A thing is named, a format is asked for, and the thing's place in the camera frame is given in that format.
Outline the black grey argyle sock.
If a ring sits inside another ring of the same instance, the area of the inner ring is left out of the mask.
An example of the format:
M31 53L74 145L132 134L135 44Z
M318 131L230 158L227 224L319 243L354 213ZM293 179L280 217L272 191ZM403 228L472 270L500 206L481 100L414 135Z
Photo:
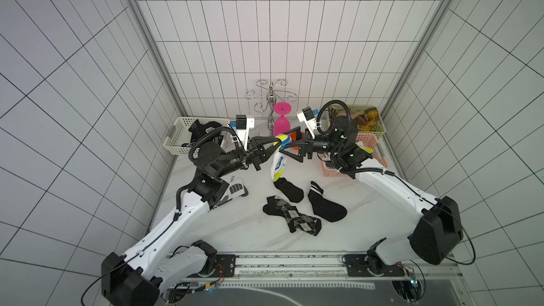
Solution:
M321 219L300 213L294 205L276 195L266 199L266 205L262 210L266 215L283 218L287 222L290 233L300 230L317 236L322 229Z

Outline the white sock yellow blue patches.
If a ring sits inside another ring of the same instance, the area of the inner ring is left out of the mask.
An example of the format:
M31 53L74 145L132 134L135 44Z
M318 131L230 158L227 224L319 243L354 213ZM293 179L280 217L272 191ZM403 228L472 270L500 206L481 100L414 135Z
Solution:
M374 149L372 147L368 147L366 146L363 142L359 141L356 143L356 145L361 148L362 150L364 150L365 152L367 152L368 154L372 154L374 153Z

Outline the black sock white logo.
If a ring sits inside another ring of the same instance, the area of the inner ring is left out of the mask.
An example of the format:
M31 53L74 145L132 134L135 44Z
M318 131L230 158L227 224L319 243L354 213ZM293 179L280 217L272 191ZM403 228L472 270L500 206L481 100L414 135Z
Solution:
M191 144L196 143L202 136L221 126L220 123L215 121L201 123L200 120L195 120L189 127L189 131L191 132Z

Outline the black sock white stripes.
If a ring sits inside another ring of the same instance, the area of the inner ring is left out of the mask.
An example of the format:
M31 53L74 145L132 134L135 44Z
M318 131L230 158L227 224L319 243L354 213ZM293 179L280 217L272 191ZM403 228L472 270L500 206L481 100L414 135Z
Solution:
M313 212L328 222L338 222L347 216L347 209L324 197L324 190L315 181L310 182L310 191L307 197L313 207Z

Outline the yellow brown plaid sock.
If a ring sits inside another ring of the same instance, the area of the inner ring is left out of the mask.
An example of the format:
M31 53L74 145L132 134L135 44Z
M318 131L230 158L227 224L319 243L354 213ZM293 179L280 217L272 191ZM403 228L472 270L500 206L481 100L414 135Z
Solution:
M358 124L358 128L362 132L371 132L373 131L379 124L380 116L377 108L370 108L363 112L362 115L360 115L360 122Z

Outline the black white sock pile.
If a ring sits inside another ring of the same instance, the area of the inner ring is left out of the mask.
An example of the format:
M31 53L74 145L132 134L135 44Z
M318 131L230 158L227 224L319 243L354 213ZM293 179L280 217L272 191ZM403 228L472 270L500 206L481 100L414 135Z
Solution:
M283 177L274 181L273 185L292 203L301 202L305 196L301 188L298 188Z

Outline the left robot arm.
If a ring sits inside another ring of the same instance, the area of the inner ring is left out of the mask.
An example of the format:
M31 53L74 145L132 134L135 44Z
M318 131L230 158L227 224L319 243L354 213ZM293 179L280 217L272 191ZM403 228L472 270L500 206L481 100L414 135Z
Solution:
M154 305L175 283L197 274L211 274L216 249L198 240L180 254L175 246L198 218L248 190L241 178L224 177L261 164L282 148L277 137L249 137L249 117L239 115L198 139L188 159L195 166L192 180L176 192L173 210L124 254L109 254L101 264L101 294L111 305Z

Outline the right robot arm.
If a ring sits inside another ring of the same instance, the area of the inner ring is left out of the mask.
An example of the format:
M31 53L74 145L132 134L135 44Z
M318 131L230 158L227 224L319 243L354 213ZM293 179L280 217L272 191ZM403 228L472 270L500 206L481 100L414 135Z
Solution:
M369 185L395 204L415 228L411 233L377 241L365 255L370 274L381 276L386 266L414 259L438 265L463 239L458 204L453 199L436 198L407 183L389 171L367 151L365 143L356 138L358 130L349 114L331 119L327 130L320 125L322 114L331 105L348 106L339 100L327 102L320 110L310 107L298 115L307 127L305 133L294 129L297 138L284 142L274 155L271 179L276 186L285 183L282 177L287 157L298 162L311 159L313 154L328 154L333 167L343 175Z

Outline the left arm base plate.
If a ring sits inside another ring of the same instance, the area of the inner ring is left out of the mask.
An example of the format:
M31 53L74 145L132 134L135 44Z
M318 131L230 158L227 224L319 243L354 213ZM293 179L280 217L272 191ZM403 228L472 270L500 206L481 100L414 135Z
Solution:
M219 277L223 278L232 278L235 275L237 256L234 254L218 254L214 267L207 272L202 270L201 272L194 273L190 275L190 278L202 278L202 279L218 279Z

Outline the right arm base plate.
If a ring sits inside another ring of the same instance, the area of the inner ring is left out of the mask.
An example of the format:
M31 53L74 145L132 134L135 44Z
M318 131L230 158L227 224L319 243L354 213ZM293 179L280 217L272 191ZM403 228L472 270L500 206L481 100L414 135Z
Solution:
M347 268L349 277L392 278L405 277L405 271L397 266L370 263L366 254L345 254L341 262Z

